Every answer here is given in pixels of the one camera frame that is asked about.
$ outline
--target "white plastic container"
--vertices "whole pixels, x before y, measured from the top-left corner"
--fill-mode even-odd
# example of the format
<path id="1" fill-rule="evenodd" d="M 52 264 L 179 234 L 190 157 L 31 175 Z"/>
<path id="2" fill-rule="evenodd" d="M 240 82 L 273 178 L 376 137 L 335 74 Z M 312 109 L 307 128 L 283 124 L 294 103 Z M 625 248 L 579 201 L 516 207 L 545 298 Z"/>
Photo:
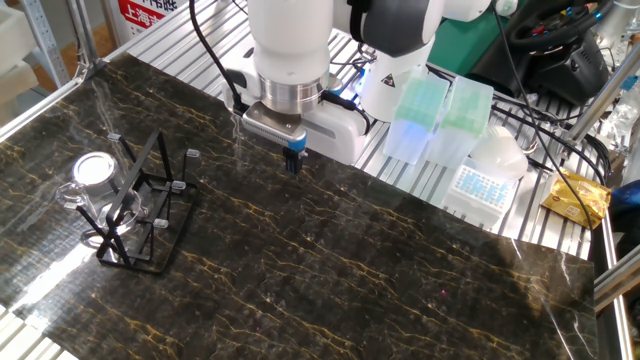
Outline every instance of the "white plastic container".
<path id="1" fill-rule="evenodd" d="M 466 159 L 442 205 L 464 214 L 469 222 L 491 228 L 511 208 L 517 187 L 517 181 L 485 175 L 473 160 Z"/>
<path id="2" fill-rule="evenodd" d="M 463 77 L 451 85 L 443 119 L 427 146 L 426 159 L 455 169 L 474 148 L 491 115 L 493 88 Z"/>
<path id="3" fill-rule="evenodd" d="M 27 17 L 18 10 L 0 6 L 0 76 L 36 46 Z"/>
<path id="4" fill-rule="evenodd" d="M 384 154 L 415 165 L 433 137 L 449 82 L 433 75 L 415 74 L 402 97 L 384 145 Z"/>

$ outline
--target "wire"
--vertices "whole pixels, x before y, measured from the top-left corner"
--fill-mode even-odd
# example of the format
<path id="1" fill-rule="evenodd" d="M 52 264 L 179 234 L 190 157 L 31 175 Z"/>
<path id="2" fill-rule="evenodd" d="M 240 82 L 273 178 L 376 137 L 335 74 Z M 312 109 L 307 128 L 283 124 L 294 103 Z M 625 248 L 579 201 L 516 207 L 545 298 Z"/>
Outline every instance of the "wire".
<path id="1" fill-rule="evenodd" d="M 502 115 L 508 116 L 508 117 L 518 121 L 518 122 L 521 122 L 524 125 L 527 125 L 529 127 L 535 127 L 535 124 L 532 123 L 531 121 L 525 120 L 524 118 L 522 118 L 522 117 L 520 117 L 518 115 L 512 114 L 512 113 L 510 113 L 510 112 L 508 112 L 508 111 L 506 111 L 504 109 L 501 109 L 501 108 L 499 108 L 499 107 L 497 107 L 495 105 L 492 106 L 491 108 L 494 111 L 496 111 L 496 112 L 498 112 L 498 113 L 500 113 Z M 596 166 L 596 164 L 593 163 L 593 161 L 587 155 L 585 155 L 582 151 L 578 150 L 573 145 L 567 143 L 564 139 L 560 138 L 559 136 L 557 136 L 556 134 L 552 133 L 551 131 L 549 131 L 549 130 L 547 130 L 545 128 L 540 128 L 539 130 L 543 134 L 547 135 L 549 138 L 551 138 L 554 141 L 560 143 L 562 146 L 565 146 L 571 152 L 573 152 L 576 155 L 578 155 L 582 160 L 584 160 L 587 163 L 587 165 L 589 165 L 589 167 L 591 167 L 593 169 L 593 172 L 596 174 L 596 177 L 598 177 L 598 180 L 600 181 L 600 183 L 603 184 L 603 185 L 605 184 L 605 180 L 606 180 L 605 176 L 600 172 L 600 169 Z M 601 159 L 603 159 L 603 162 L 605 162 L 606 161 L 605 159 L 609 159 L 609 158 L 608 158 L 608 156 L 601 156 Z"/>
<path id="2" fill-rule="evenodd" d="M 365 60 L 365 59 L 358 58 L 358 59 L 353 60 L 352 62 L 347 62 L 347 63 L 338 63 L 338 62 L 333 62 L 332 61 L 331 65 L 342 65 L 342 66 L 345 66 L 345 65 L 354 65 L 354 66 L 355 65 L 366 65 L 366 64 L 372 63 L 374 61 L 375 60 L 373 60 L 373 59 L 372 60 Z"/>
<path id="3" fill-rule="evenodd" d="M 238 5 L 236 0 L 231 0 L 231 2 L 233 2 L 236 5 L 236 7 L 240 9 L 240 11 L 242 11 L 245 15 L 249 16 L 249 14 L 240 5 Z"/>
<path id="4" fill-rule="evenodd" d="M 433 67 L 429 66 L 429 64 L 427 64 L 427 67 L 429 68 L 429 71 L 431 73 L 433 73 L 437 77 L 439 77 L 441 79 L 444 79 L 444 80 L 447 80 L 448 82 L 451 83 L 451 79 L 446 74 L 444 74 L 443 72 L 441 72 L 440 70 L 438 70 L 436 68 L 433 68 Z M 511 103 L 511 104 L 514 104 L 514 105 L 517 105 L 517 106 L 526 106 L 526 104 L 524 104 L 524 103 L 521 103 L 519 101 L 514 101 L 514 100 L 508 99 L 506 97 L 503 98 L 503 97 L 499 97 L 499 96 L 494 95 L 494 99 L 497 99 L 498 101 L 508 102 L 508 103 Z M 518 121 L 520 123 L 523 123 L 524 125 L 527 125 L 527 126 L 530 126 L 530 127 L 534 127 L 535 126 L 532 122 L 527 121 L 526 119 L 524 119 L 524 118 L 522 118 L 522 117 L 520 117 L 520 116 L 518 116 L 516 114 L 510 113 L 510 112 L 508 112 L 508 111 L 506 111 L 506 110 L 504 110 L 502 108 L 499 108 L 498 106 L 492 105 L 491 108 L 494 111 L 496 111 L 496 112 L 498 112 L 498 113 L 500 113 L 500 114 L 502 114 L 504 116 L 507 116 L 507 117 L 509 117 L 509 118 L 511 118 L 513 120 L 516 120 L 516 121 Z M 538 109 L 533 109 L 533 110 L 534 110 L 534 112 L 537 111 L 539 114 L 542 114 L 544 116 L 554 117 L 555 118 L 554 115 L 552 115 L 550 113 L 545 113 L 542 110 L 538 110 Z M 563 119 L 557 119 L 556 118 L 556 121 L 549 121 L 549 122 L 551 122 L 551 123 L 563 122 L 563 121 L 567 121 L 567 120 L 570 120 L 570 119 L 573 119 L 573 118 L 580 117 L 581 115 L 582 114 L 578 114 L 578 115 L 570 116 L 570 117 L 563 118 Z M 571 126 L 572 126 L 571 124 L 563 124 L 562 125 L 562 127 L 564 129 L 566 129 L 566 130 L 571 129 Z M 552 133 L 552 132 L 550 132 L 550 131 L 548 131 L 548 130 L 546 130 L 544 128 L 541 128 L 540 130 L 542 131 L 543 134 L 549 136 L 554 141 L 560 143 L 561 145 L 563 145 L 567 149 L 569 149 L 571 152 L 573 152 L 576 155 L 578 155 L 582 160 L 584 160 L 587 163 L 587 165 L 589 165 L 589 167 L 591 167 L 593 169 L 593 171 L 596 174 L 596 176 L 598 177 L 598 180 L 600 181 L 600 183 L 603 184 L 603 185 L 605 184 L 605 181 L 606 181 L 606 176 L 605 175 L 611 173 L 611 160 L 609 158 L 609 150 L 607 149 L 607 147 L 600 140 L 596 139 L 595 137 L 593 137 L 593 136 L 591 136 L 589 134 L 587 134 L 587 136 L 585 136 L 585 140 L 587 141 L 587 143 L 589 143 L 589 145 L 591 145 L 594 148 L 594 150 L 598 154 L 599 158 L 601 159 L 602 164 L 603 164 L 603 168 L 605 169 L 605 175 L 603 175 L 600 172 L 600 169 L 596 166 L 596 164 L 594 164 L 593 161 L 589 157 L 587 157 L 583 152 L 581 152 L 580 150 L 578 150 L 574 146 L 570 145 L 564 139 L 558 137 L 554 133 Z"/>
<path id="5" fill-rule="evenodd" d="M 338 106 L 342 106 L 346 110 L 355 111 L 359 113 L 365 122 L 365 130 L 363 135 L 369 134 L 369 131 L 371 131 L 371 120 L 369 120 L 367 113 L 365 113 L 364 110 L 358 108 L 358 106 L 353 101 L 343 99 L 340 97 L 340 95 L 334 94 L 326 90 L 322 92 L 322 95 L 320 96 L 320 98 L 323 101 L 330 102 Z"/>
<path id="6" fill-rule="evenodd" d="M 429 66 L 429 64 L 427 64 L 427 68 L 429 69 L 429 71 L 431 73 L 433 73 L 437 77 L 439 77 L 439 78 L 441 78 L 443 80 L 447 80 L 449 83 L 452 82 L 451 79 L 446 74 L 443 74 L 440 70 Z M 499 97 L 497 95 L 494 95 L 493 98 L 498 100 L 498 101 L 507 102 L 507 103 L 519 106 L 519 107 L 521 107 L 523 109 L 523 112 L 524 112 L 524 107 L 526 106 L 525 103 L 522 103 L 522 102 L 517 101 L 517 100 L 512 100 L 512 99 L 509 99 L 507 97 Z M 543 121 L 543 122 L 548 122 L 548 123 L 561 123 L 561 122 L 565 122 L 565 121 L 568 121 L 568 120 L 571 120 L 571 119 L 575 119 L 575 118 L 578 118 L 578 117 L 582 116 L 582 113 L 580 113 L 578 115 L 574 115 L 574 116 L 570 116 L 570 117 L 559 119 L 557 116 L 555 116 L 555 115 L 553 115 L 551 113 L 544 112 L 544 111 L 536 109 L 536 108 L 532 108 L 532 110 L 534 111 L 534 113 L 538 114 L 538 116 L 536 117 L 536 120 Z"/>
<path id="7" fill-rule="evenodd" d="M 593 223 L 591 221 L 591 215 L 589 215 L 589 211 L 587 210 L 587 207 L 585 206 L 578 192 L 573 188 L 573 186 L 571 186 L 571 183 L 569 183 L 569 180 L 562 173 L 560 166 L 553 159 L 551 152 L 547 148 L 547 145 L 544 142 L 544 139 L 542 138 L 542 134 L 540 132 L 540 126 L 538 125 L 538 123 L 536 122 L 536 119 L 533 116 L 533 110 L 531 108 L 531 104 L 529 104 L 529 99 L 527 99 L 526 92 L 524 91 L 524 86 L 522 85 L 522 82 L 520 81 L 520 77 L 518 76 L 518 70 L 516 69 L 516 65 L 514 64 L 513 58 L 511 57 L 511 51 L 509 51 L 509 42 L 507 41 L 507 35 L 504 32 L 504 28 L 502 27 L 502 22 L 500 21 L 498 10 L 496 9 L 496 5 L 493 3 L 493 1 L 490 2 L 490 6 L 491 6 L 491 10 L 493 11 L 493 15 L 496 19 L 496 22 L 498 23 L 498 29 L 500 30 L 500 35 L 502 36 L 502 41 L 504 42 L 505 50 L 507 51 L 507 57 L 509 58 L 509 65 L 511 66 L 511 71 L 513 72 L 516 82 L 518 83 L 518 87 L 520 88 L 520 91 L 522 91 L 522 94 L 524 95 L 523 96 L 524 102 L 527 105 L 527 110 L 529 110 L 529 116 L 531 117 L 531 122 L 533 123 L 533 129 L 535 130 L 536 136 L 540 140 L 540 144 L 542 145 L 544 152 L 549 157 L 549 160 L 551 161 L 551 164 L 553 164 L 553 167 L 558 172 L 558 175 L 560 175 L 560 177 L 562 178 L 562 181 L 564 181 L 565 184 L 567 184 L 567 187 L 569 188 L 569 190 L 571 190 L 571 193 L 573 194 L 573 196 L 575 196 L 578 202 L 580 203 L 582 210 L 584 210 L 585 217 L 587 218 L 587 223 L 589 224 L 589 231 L 591 232 L 591 238 L 593 239 L 594 238 Z"/>
<path id="8" fill-rule="evenodd" d="M 231 89 L 231 93 L 233 94 L 234 110 L 239 113 L 244 113 L 246 111 L 247 106 L 242 103 L 242 96 L 238 92 L 238 89 L 236 89 L 236 86 L 233 83 L 233 81 L 231 81 L 231 77 L 229 77 L 229 73 L 227 73 L 227 71 L 224 69 L 224 66 L 222 66 L 220 59 L 218 59 L 218 57 L 216 56 L 216 53 L 213 52 L 213 49 L 207 42 L 207 39 L 202 34 L 202 30 L 200 30 L 200 25 L 198 24 L 198 19 L 196 18 L 195 0 L 189 0 L 189 14 L 191 16 L 191 23 L 193 24 L 193 30 L 196 32 L 196 35 L 198 35 L 198 39 L 200 39 L 202 46 L 204 46 L 205 50 L 207 50 L 207 52 L 209 53 L 209 56 L 211 56 L 211 59 L 213 59 L 213 62 L 218 67 L 218 70 L 220 70 L 220 74 L 229 85 L 229 89 Z"/>

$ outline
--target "red sign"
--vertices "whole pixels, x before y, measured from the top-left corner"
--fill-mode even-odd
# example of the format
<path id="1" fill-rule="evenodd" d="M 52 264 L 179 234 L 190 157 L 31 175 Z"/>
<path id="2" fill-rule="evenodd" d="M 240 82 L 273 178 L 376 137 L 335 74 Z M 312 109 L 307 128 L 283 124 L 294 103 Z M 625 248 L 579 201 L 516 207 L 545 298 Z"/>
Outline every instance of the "red sign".
<path id="1" fill-rule="evenodd" d="M 118 5 L 120 5 L 120 13 L 124 18 L 141 28 L 148 29 L 164 17 L 163 14 L 137 4 L 132 0 L 118 0 Z"/>

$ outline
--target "green panel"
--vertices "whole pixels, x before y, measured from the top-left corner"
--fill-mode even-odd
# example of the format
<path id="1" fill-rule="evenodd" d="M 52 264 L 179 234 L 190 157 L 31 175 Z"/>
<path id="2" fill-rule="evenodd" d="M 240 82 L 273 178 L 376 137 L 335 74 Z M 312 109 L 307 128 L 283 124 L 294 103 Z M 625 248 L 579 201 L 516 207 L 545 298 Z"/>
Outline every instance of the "green panel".
<path id="1" fill-rule="evenodd" d="M 507 18 L 501 18 L 506 26 Z M 471 22 L 447 20 L 436 32 L 436 42 L 429 56 L 429 62 L 466 75 L 487 51 L 493 40 L 500 34 L 491 9 Z"/>

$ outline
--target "black rack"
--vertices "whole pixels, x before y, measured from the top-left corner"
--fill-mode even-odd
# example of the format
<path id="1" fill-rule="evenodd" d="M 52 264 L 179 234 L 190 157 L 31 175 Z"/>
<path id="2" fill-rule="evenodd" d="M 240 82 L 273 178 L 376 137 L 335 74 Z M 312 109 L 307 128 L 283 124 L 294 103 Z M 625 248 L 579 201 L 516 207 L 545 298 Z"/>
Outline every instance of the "black rack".
<path id="1" fill-rule="evenodd" d="M 125 176 L 124 184 L 118 190 L 116 198 L 107 213 L 106 222 L 108 228 L 100 228 L 84 208 L 77 206 L 75 209 L 82 214 L 93 230 L 102 238 L 102 243 L 96 252 L 96 257 L 102 264 L 160 274 L 166 268 L 175 245 L 184 232 L 185 224 L 190 217 L 198 194 L 198 186 L 186 182 L 186 171 L 188 160 L 199 157 L 200 153 L 192 149 L 185 152 L 182 163 L 182 179 L 175 180 L 171 172 L 164 138 L 159 130 L 151 134 L 137 158 L 124 137 L 118 134 L 110 134 L 108 138 L 111 141 L 119 142 L 134 163 Z M 153 145 L 156 143 L 162 157 L 164 176 L 148 174 L 142 169 Z M 127 196 L 130 190 L 139 194 L 145 193 L 147 195 L 146 198 L 149 200 L 146 202 L 153 204 L 153 207 L 146 217 L 135 220 L 136 226 L 142 227 L 141 231 L 138 231 L 139 236 L 130 241 L 123 241 L 116 229 L 124 220 L 125 211 L 118 212 L 118 209 L 126 209 L 131 205 L 131 196 Z M 171 202 L 175 199 L 178 199 L 177 201 L 180 204 L 186 204 L 186 209 L 172 213 Z M 157 260 L 154 259 L 154 247 L 157 248 L 156 238 L 160 231 L 164 232 L 161 239 L 164 256 L 162 259 Z"/>

